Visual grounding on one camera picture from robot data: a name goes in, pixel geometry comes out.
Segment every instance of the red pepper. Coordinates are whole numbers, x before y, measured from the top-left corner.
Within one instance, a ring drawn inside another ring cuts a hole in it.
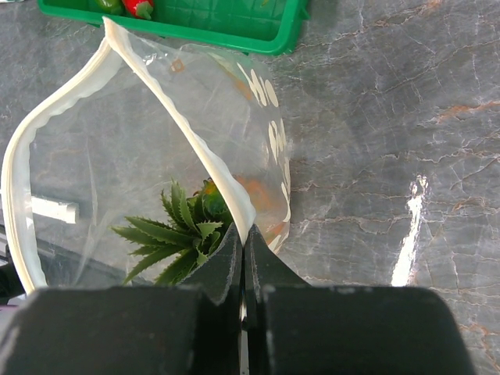
[[[143,18],[145,20],[151,19],[153,13],[153,0],[122,0],[125,8],[132,13],[136,18]]]

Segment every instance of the green plastic tray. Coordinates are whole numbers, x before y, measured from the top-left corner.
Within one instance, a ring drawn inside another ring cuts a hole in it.
[[[292,52],[308,0],[155,0],[153,21],[109,16],[131,30],[185,38],[243,52]],[[43,13],[102,24],[94,0],[38,0]]]

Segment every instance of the plastic bag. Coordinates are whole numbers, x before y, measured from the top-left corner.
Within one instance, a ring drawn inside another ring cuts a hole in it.
[[[99,50],[24,119],[5,153],[4,220],[23,286],[119,284],[135,247],[109,227],[125,216],[166,221],[159,195],[172,179],[192,193],[211,177],[241,240],[255,220],[277,252],[290,219],[285,146],[265,66],[167,48],[105,19]]]

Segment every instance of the marble table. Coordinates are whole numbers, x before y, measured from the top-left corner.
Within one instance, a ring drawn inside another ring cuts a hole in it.
[[[280,257],[311,284],[431,288],[477,372],[500,373],[500,4],[311,0],[309,11],[294,54],[253,56],[273,71],[291,141]],[[33,0],[0,6],[0,154],[101,39]]]

